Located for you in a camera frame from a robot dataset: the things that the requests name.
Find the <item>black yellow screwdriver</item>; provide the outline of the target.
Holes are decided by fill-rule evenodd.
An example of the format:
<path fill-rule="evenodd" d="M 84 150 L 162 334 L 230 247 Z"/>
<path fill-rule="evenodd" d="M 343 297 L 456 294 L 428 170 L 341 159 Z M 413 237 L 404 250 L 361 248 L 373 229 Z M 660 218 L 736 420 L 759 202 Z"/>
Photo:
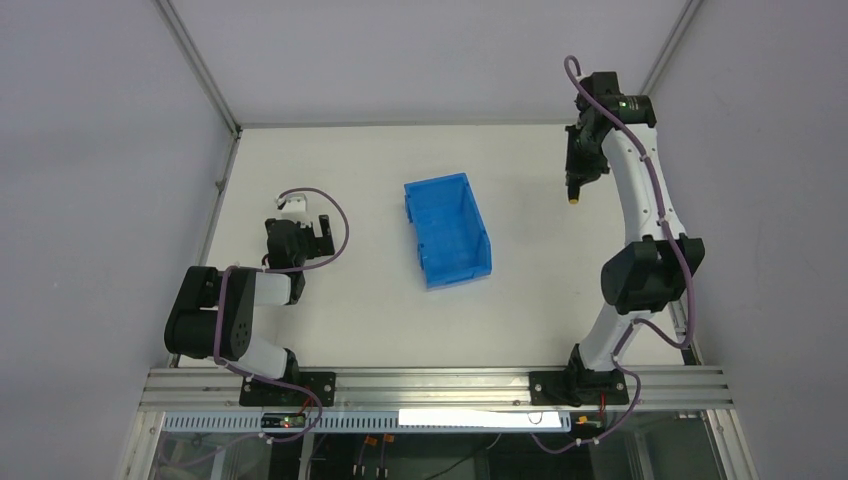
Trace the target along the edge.
<path fill-rule="evenodd" d="M 581 182 L 579 180 L 568 180 L 566 182 L 567 198 L 571 205 L 579 202 L 581 192 Z"/>

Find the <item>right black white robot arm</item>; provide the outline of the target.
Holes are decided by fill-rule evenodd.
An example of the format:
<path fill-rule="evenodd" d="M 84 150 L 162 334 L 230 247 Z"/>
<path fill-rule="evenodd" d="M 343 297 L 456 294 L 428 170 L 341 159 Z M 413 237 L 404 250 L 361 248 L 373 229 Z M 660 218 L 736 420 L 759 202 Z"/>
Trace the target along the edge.
<path fill-rule="evenodd" d="M 657 152 L 657 119 L 645 95 L 625 95 L 614 72 L 570 77 L 578 90 L 576 124 L 566 129 L 566 189 L 571 204 L 582 188 L 612 174 L 624 219 L 624 246 L 601 269 L 604 305 L 590 333 L 572 350 L 563 373 L 574 393 L 614 392 L 624 381 L 615 359 L 641 326 L 657 331 L 655 314 L 693 294 L 705 257 L 688 235 L 668 195 Z"/>

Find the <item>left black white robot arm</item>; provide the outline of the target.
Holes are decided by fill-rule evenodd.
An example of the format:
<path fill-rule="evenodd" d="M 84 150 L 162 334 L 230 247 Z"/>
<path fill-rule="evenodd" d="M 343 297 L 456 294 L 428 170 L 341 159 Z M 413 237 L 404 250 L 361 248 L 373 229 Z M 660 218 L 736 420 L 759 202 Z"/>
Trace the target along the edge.
<path fill-rule="evenodd" d="M 294 352 L 253 333 L 254 310 L 297 304 L 306 286 L 306 262 L 336 254 L 329 217 L 320 215 L 318 223 L 316 233 L 311 221 L 266 220 L 269 271 L 189 267 L 165 325 L 166 350 L 219 360 L 248 376 L 300 384 Z"/>

